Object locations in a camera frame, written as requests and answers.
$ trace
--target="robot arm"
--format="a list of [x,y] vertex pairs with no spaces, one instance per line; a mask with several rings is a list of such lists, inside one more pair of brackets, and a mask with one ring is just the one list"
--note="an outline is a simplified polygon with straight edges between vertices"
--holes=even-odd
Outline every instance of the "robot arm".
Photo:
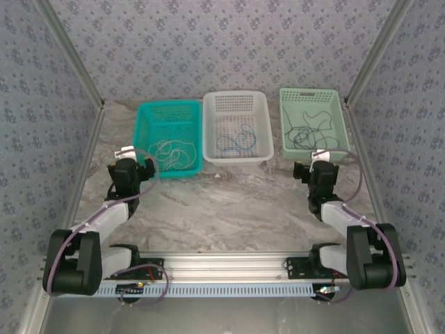
[[[355,289],[387,287],[393,276],[389,250],[378,233],[333,193],[339,167],[328,161],[314,161],[309,166],[295,164],[293,176],[309,187],[309,210],[320,221],[331,225],[346,238],[346,247],[338,244],[314,245],[311,265],[334,269],[348,276]],[[388,239],[397,262],[396,286],[406,282],[406,272],[395,228],[391,224],[376,227]]]
[[[154,176],[154,166],[150,159],[145,160],[145,166],[141,166],[135,160],[136,156],[124,157],[108,166],[113,183],[105,202],[85,220],[89,224],[74,236],[70,245],[64,250],[52,280],[52,292],[90,296],[97,291],[102,279],[139,264],[138,250],[135,246],[115,245],[101,249],[101,245],[110,233],[125,223],[139,205],[138,198],[128,201],[124,199],[140,194],[140,183]],[[124,201],[108,207],[115,200]],[[73,231],[85,225],[85,222],[69,230],[57,230],[51,235],[43,275],[45,291],[49,272],[62,244]]]

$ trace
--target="black cable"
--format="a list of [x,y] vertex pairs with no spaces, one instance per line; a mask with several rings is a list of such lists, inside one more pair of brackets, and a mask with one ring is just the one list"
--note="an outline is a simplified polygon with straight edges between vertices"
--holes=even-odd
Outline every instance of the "black cable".
[[[289,125],[291,126],[291,129],[286,132],[284,135],[287,136],[288,140],[293,143],[293,146],[297,150],[316,150],[316,149],[327,149],[327,140],[333,139],[337,142],[337,147],[340,146],[340,142],[332,136],[325,136],[323,131],[332,130],[332,116],[327,111],[319,111],[316,115],[310,116],[306,111],[303,113],[303,120],[305,121],[306,125],[300,126],[300,127],[294,127],[292,125],[291,119],[289,117],[288,112],[286,109],[282,106],[283,111],[286,114],[287,120],[289,122]],[[329,116],[329,125],[325,129],[322,129],[323,123],[327,121],[327,119],[324,119],[317,128],[311,127],[308,120],[306,118],[314,119],[318,117],[320,114],[327,114]]]

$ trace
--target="plastic basket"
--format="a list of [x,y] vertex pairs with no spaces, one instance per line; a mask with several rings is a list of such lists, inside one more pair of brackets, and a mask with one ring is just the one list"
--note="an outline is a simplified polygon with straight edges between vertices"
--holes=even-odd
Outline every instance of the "plastic basket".
[[273,157],[269,110],[261,92],[206,94],[202,122],[204,159],[216,166],[258,165]]
[[[336,90],[281,88],[280,117],[284,159],[308,163],[317,149],[350,150]],[[338,162],[345,156],[344,152],[331,152],[330,161]]]
[[[156,157],[161,168],[160,177],[192,177],[202,169],[202,112],[195,100],[148,102],[138,108],[133,146]],[[175,161],[166,163],[168,155],[159,153],[159,143],[164,152],[174,152]],[[137,154],[139,163],[144,156]]]

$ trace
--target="blue cable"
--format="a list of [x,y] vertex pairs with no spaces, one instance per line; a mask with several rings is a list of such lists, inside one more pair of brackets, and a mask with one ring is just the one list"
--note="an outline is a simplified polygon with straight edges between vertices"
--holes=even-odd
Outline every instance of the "blue cable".
[[[241,132],[239,134],[236,135],[235,139],[233,139],[230,136],[219,136],[218,139],[216,140],[216,147],[223,151],[237,151],[238,152],[238,156],[241,156],[241,152],[242,151],[250,151],[250,153],[252,153],[253,155],[253,147],[257,144],[257,136],[255,135],[255,132],[253,131],[253,128],[249,125],[249,124],[241,124],[240,126],[241,128]],[[245,141],[248,139],[248,136],[253,136],[253,144],[251,144],[249,147],[244,147],[242,146],[239,141]],[[221,138],[226,138],[229,139],[230,141],[234,142],[234,146],[230,146],[228,148],[221,148],[219,145],[220,139]]]

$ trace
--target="white cable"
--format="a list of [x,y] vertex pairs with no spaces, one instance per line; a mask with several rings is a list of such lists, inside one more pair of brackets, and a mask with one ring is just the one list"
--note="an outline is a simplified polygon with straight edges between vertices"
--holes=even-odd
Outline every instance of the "white cable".
[[[181,148],[173,148],[173,143],[179,143],[185,146],[192,146],[193,151],[195,152],[195,156],[193,160],[190,159],[189,155],[185,150]],[[175,170],[184,170],[191,167],[197,158],[196,147],[193,143],[186,143],[184,141],[159,141],[157,143],[151,144],[148,147],[148,151],[152,152],[152,148],[156,147],[156,152],[153,154],[154,158],[162,163],[162,171],[169,170],[174,168]],[[182,155],[185,155],[187,158],[187,164],[185,166],[183,162],[178,161]]]

